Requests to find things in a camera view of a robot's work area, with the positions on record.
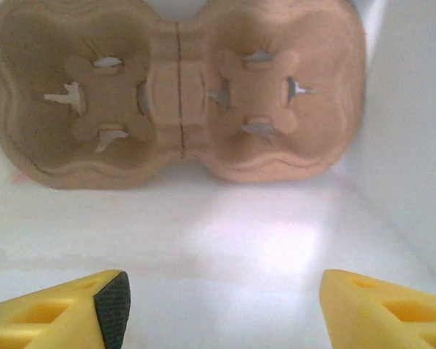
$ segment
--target white surface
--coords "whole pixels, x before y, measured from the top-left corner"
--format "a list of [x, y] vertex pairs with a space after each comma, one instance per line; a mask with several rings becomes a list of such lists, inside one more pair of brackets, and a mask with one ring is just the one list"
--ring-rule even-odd
[[436, 272], [436, 1], [389, 2], [372, 68], [357, 186]]
[[421, 261], [333, 173], [236, 185], [186, 166], [124, 192], [0, 193], [0, 301], [107, 268], [132, 281], [133, 349], [329, 348], [326, 268], [436, 294]]

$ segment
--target black rubber pad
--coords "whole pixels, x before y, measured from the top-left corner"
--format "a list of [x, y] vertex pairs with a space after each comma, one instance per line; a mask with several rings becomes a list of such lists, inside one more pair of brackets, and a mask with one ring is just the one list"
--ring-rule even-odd
[[121, 349], [131, 308], [128, 274], [116, 276], [94, 296], [105, 349]]

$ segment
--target dark seam line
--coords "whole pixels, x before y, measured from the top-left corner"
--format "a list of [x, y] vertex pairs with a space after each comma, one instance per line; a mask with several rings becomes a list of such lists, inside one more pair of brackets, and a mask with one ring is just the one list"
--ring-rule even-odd
[[179, 33], [179, 23], [176, 22], [176, 33], [177, 33], [177, 81], [178, 81], [178, 95], [179, 95], [179, 127], [181, 129], [181, 159], [186, 157], [186, 147], [184, 141], [184, 124], [182, 117], [182, 79], [181, 79], [181, 62], [182, 62], [182, 53], [181, 53], [181, 36]]

